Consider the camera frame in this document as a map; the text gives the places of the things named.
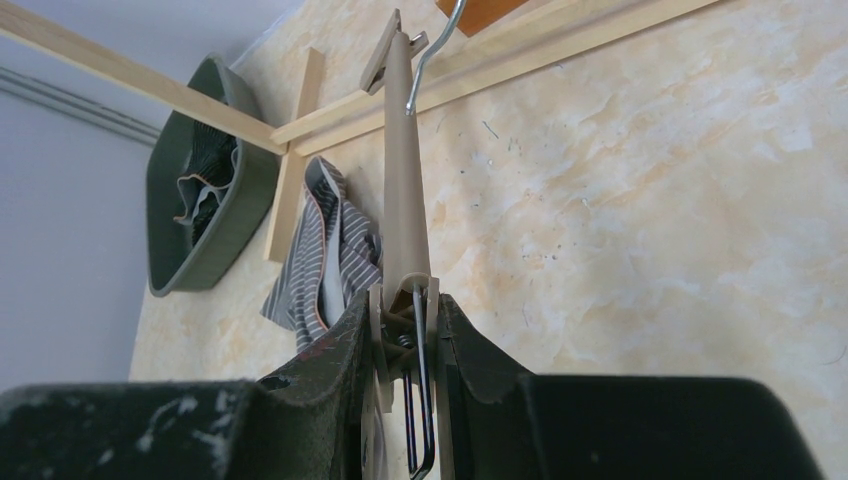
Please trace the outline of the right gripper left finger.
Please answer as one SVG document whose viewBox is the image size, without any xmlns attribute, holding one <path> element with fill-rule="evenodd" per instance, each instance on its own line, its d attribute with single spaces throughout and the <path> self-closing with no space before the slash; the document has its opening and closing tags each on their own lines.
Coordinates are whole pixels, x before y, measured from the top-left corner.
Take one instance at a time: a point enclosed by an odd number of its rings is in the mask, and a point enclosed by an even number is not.
<svg viewBox="0 0 848 480">
<path fill-rule="evenodd" d="M 1 397 L 5 479 L 358 479 L 369 306 L 258 380 L 28 385 Z"/>
</svg>

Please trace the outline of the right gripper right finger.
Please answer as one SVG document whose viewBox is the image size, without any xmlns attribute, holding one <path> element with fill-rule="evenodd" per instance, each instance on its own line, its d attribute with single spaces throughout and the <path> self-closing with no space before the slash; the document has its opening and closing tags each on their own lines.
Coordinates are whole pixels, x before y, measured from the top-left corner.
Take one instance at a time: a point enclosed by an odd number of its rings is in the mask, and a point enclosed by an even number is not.
<svg viewBox="0 0 848 480">
<path fill-rule="evenodd" d="M 455 479 L 819 479 L 784 403 L 726 377 L 535 374 L 438 304 L 441 471 Z"/>
</svg>

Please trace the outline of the grey striped underwear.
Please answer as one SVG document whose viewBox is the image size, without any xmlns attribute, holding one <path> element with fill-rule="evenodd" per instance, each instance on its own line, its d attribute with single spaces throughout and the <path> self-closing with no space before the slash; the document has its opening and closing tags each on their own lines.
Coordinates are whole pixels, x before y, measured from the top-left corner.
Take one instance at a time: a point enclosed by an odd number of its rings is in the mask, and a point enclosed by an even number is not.
<svg viewBox="0 0 848 480">
<path fill-rule="evenodd" d="M 304 350 L 326 334 L 353 298 L 382 281 L 381 237 L 347 196 L 341 172 L 320 156 L 304 174 L 305 204 L 280 275 L 260 310 Z"/>
</svg>

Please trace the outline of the wooden clip hanger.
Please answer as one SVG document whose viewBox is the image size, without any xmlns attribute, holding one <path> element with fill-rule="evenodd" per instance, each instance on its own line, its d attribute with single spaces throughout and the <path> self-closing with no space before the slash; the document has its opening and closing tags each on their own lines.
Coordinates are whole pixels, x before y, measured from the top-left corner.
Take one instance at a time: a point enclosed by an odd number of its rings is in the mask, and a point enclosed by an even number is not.
<svg viewBox="0 0 848 480">
<path fill-rule="evenodd" d="M 428 61 L 454 32 L 465 2 L 456 2 L 435 41 L 409 37 L 393 11 L 366 64 L 360 87 L 384 93 L 383 277 L 370 287 L 369 320 L 377 405 L 390 412 L 394 380 L 404 392 L 409 476 L 424 479 L 436 457 L 435 400 L 438 280 L 431 273 L 416 101 Z"/>
</svg>

